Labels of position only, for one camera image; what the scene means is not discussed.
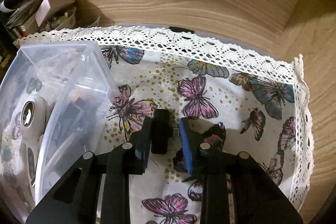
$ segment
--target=metal screw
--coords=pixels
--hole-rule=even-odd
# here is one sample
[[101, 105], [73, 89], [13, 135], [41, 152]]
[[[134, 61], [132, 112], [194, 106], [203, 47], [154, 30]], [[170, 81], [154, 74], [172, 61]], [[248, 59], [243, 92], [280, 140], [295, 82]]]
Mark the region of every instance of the metal screw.
[[211, 147], [209, 143], [201, 143], [199, 146], [202, 149], [209, 149]]
[[244, 160], [247, 160], [249, 157], [250, 157], [250, 154], [245, 152], [245, 151], [241, 151], [239, 152], [239, 156], [244, 159]]
[[88, 160], [88, 159], [92, 158], [92, 156], [93, 156], [93, 153], [92, 153], [92, 152], [85, 152], [85, 153], [83, 154], [83, 158], [84, 158], [85, 160]]
[[132, 144], [131, 143], [123, 143], [123, 145], [122, 145], [122, 148], [123, 149], [130, 149], [130, 148], [132, 148]]

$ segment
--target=clear plastic container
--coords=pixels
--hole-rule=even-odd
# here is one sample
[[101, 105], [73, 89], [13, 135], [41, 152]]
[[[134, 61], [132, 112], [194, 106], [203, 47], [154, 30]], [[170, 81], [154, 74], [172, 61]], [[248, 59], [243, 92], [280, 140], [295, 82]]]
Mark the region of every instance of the clear plastic container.
[[[19, 112], [36, 93], [52, 113], [40, 142], [33, 198]], [[25, 222], [81, 154], [95, 151], [118, 94], [96, 42], [46, 42], [19, 49], [0, 86], [0, 191], [18, 220]]]

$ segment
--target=small cardboard box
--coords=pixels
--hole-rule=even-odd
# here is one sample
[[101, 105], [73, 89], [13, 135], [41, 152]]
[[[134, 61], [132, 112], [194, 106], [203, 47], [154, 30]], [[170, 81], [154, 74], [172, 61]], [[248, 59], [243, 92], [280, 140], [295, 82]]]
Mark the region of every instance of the small cardboard box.
[[40, 27], [43, 22], [51, 19], [56, 12], [67, 8], [74, 2], [75, 0], [43, 0], [35, 15], [37, 25]]

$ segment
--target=lace trim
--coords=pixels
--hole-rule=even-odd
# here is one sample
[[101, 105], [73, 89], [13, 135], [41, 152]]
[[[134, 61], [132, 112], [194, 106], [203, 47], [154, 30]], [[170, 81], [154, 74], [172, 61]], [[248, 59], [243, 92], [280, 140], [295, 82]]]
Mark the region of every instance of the lace trim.
[[108, 28], [93, 27], [75, 30], [43, 32], [18, 39], [15, 45], [46, 41], [93, 40], [98, 44], [135, 47], [147, 51], [164, 52], [198, 59], [214, 65], [255, 74], [270, 80], [293, 85], [296, 116], [295, 170], [289, 200], [300, 210], [310, 186], [314, 161], [314, 139], [311, 133], [312, 120], [308, 109], [309, 89], [303, 80], [302, 55], [292, 63], [276, 61], [253, 50], [245, 50], [234, 44], [223, 44], [209, 37], [191, 33], [175, 33], [169, 29], [147, 27]]

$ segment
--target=butterfly print tablecloth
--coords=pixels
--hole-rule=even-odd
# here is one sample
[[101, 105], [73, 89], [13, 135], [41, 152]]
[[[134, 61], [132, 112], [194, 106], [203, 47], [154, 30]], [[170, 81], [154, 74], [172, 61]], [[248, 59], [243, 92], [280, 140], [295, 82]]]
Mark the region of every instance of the butterfly print tablecloth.
[[[180, 117], [190, 117], [192, 130], [203, 133], [205, 142], [232, 154], [250, 153], [289, 196], [295, 161], [291, 85], [171, 54], [101, 49], [121, 95], [106, 118], [99, 153], [127, 141], [145, 116], [165, 108], [174, 128]], [[146, 173], [130, 176], [132, 223], [198, 223], [202, 183], [202, 177], [186, 173], [175, 131], [167, 154], [150, 154]]]

